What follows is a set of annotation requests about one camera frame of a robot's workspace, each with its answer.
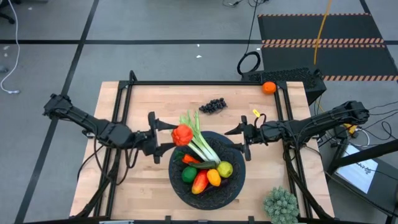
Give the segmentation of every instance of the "butcher block tabletop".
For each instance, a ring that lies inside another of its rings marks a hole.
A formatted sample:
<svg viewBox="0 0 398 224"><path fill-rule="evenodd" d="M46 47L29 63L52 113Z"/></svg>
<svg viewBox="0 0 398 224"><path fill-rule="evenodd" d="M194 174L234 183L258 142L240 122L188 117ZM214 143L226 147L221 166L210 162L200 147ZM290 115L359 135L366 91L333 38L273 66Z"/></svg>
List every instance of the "butcher block tabletop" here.
<svg viewBox="0 0 398 224"><path fill-rule="evenodd" d="M288 82L288 91L294 119L310 116L307 99L301 82ZM95 117L111 120L118 82L103 82L95 110ZM122 116L124 105L123 93L119 112ZM280 100L284 117L287 117L283 93ZM256 116L253 109L267 115L267 120L278 120L274 95L265 95L261 86L255 85L134 85L127 116L127 125L132 131L149 129L147 115L154 111L156 118L170 124L178 124L181 114L187 110L197 110L210 100L224 98L228 107L211 115L199 112L202 131L214 131L219 134L235 128L246 115L248 123L253 123ZM158 142L172 142L170 131L158 133ZM234 143L243 142L243 135L227 136ZM93 139L89 139L85 158L93 153ZM316 140L308 146L318 150ZM289 189L285 161L282 158L282 141L251 145L251 161L246 163L246 179L239 195L227 206L217 210L199 210L187 205L174 192L169 181L169 159L173 149L168 150L154 164L152 156L139 152L135 167L129 170L126 180L116 187L111 218L113 220L164 220L170 215L173 220L248 220L254 216L255 221L268 221L263 207L264 197L273 187L283 186ZM105 150L98 153L103 161ZM316 152L307 148L301 149L303 168L307 187L323 209L334 217L328 186L323 172L322 161ZM126 168L124 153L118 172L118 182ZM99 186L101 172L95 159L90 159L81 171L77 183L75 198L70 215L76 215L89 202ZM302 194L297 187L298 205L302 217L305 217ZM100 215L105 214L109 192L103 197Z"/></svg>

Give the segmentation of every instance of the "red bell pepper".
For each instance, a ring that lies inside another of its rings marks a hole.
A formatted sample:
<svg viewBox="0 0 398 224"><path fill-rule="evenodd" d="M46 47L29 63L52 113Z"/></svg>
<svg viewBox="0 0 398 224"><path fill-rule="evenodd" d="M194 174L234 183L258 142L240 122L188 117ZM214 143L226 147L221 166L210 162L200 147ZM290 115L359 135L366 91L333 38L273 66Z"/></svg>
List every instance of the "red bell pepper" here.
<svg viewBox="0 0 398 224"><path fill-rule="evenodd" d="M195 177L192 185L192 193L200 194L207 187L209 180L207 179L207 170L199 171L198 175Z"/></svg>
<svg viewBox="0 0 398 224"><path fill-rule="evenodd" d="M177 146L186 146L193 138L193 132L190 127L180 124L172 132L173 142Z"/></svg>

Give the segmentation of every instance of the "green plant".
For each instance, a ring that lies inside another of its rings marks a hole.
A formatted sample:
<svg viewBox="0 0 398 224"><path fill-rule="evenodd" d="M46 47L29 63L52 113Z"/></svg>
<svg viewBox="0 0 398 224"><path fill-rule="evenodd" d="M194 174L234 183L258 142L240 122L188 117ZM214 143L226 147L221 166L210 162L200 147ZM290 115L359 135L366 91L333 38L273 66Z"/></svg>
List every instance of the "green plant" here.
<svg viewBox="0 0 398 224"><path fill-rule="evenodd" d="M282 187L274 187L264 199L264 210L273 224L297 223L296 216L300 213L297 199Z"/></svg>

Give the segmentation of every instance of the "green onion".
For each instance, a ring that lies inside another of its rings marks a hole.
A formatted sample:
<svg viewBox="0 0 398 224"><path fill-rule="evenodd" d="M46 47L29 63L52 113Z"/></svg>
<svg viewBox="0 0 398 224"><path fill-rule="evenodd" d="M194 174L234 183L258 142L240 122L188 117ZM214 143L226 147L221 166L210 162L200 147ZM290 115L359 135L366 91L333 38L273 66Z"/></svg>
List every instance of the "green onion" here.
<svg viewBox="0 0 398 224"><path fill-rule="evenodd" d="M193 117L195 118L195 124L191 120L189 110L187 111L187 115L182 114L180 116L180 124L187 125L193 132L193 138L188 146L204 161L215 161L219 164L221 160L201 135L198 111L195 112Z"/></svg>

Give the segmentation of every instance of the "green fruit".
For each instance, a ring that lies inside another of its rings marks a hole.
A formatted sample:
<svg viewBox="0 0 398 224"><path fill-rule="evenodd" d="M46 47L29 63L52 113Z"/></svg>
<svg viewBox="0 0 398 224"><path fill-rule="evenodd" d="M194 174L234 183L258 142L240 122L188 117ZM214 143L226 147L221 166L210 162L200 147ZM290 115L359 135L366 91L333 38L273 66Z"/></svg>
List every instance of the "green fruit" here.
<svg viewBox="0 0 398 224"><path fill-rule="evenodd" d="M197 169L191 166L187 166L183 171L182 171L182 181L185 183L192 183L193 180L195 180L195 177L197 176Z"/></svg>
<svg viewBox="0 0 398 224"><path fill-rule="evenodd" d="M232 175L233 168L229 162L221 161L220 164L218 164L217 171L220 176L228 178L230 175Z"/></svg>

